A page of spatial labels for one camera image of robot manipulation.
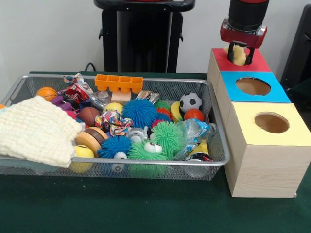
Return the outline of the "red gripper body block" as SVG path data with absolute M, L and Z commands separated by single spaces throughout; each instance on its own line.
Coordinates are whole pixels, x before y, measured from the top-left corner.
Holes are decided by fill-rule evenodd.
M 250 48 L 259 48 L 263 43 L 266 33 L 266 26 L 262 26 L 254 32 L 236 31 L 225 27 L 221 27 L 220 29 L 220 36 L 223 41 Z

